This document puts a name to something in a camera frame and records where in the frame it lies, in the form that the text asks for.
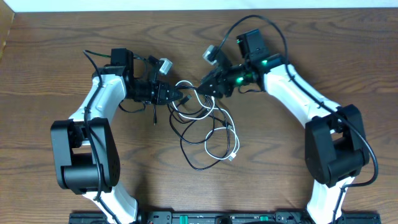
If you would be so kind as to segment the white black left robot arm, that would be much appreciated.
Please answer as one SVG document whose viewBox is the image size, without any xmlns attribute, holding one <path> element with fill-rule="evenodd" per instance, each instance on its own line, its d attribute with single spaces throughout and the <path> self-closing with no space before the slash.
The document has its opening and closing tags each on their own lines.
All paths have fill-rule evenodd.
<svg viewBox="0 0 398 224">
<path fill-rule="evenodd" d="M 143 105 L 167 105 L 182 93 L 159 80 L 172 68 L 167 58 L 144 59 L 146 79 L 134 76 L 134 61 L 140 57 L 126 48 L 112 49 L 110 62 L 93 65 L 91 90 L 81 106 L 50 128 L 58 185 L 91 200 L 109 223 L 145 223 L 137 200 L 119 181 L 121 164 L 111 131 L 116 110 L 125 99 Z"/>
</svg>

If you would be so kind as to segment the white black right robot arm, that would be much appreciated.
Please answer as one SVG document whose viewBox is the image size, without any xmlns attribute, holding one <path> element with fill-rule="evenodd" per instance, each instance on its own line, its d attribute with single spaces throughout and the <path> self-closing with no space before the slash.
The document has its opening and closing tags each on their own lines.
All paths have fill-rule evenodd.
<svg viewBox="0 0 398 224">
<path fill-rule="evenodd" d="M 203 58 L 215 69 L 202 79 L 198 92 L 230 97 L 235 88 L 256 83 L 279 100 L 305 129 L 305 163 L 314 179 L 307 213 L 314 223 L 339 220 L 347 185 L 370 160 L 359 109 L 342 107 L 317 92 L 283 55 L 269 52 L 259 30 L 236 40 L 244 63 L 233 65 L 219 46 L 210 45 Z"/>
</svg>

